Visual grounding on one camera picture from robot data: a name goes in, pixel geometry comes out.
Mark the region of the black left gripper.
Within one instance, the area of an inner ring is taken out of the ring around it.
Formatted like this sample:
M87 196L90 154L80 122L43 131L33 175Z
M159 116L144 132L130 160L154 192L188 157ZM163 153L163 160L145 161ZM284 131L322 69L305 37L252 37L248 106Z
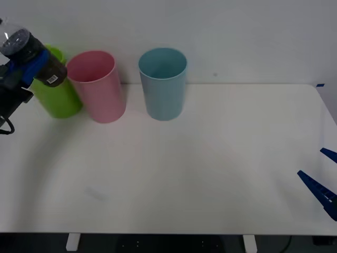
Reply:
M49 60L47 49L20 50L20 67L13 61L1 65L1 117L8 119L22 104L32 97L27 89Z

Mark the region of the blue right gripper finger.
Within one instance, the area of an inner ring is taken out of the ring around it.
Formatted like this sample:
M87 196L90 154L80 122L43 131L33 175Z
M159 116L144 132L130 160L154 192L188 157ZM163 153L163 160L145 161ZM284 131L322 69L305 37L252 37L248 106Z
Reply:
M335 163L337 163L337 153L336 152L326 149L326 148L322 148L320 152L324 154L325 156L327 156L332 161L334 161Z
M302 170L297 172L303 183L323 206L325 212L336 221L336 194L321 185Z

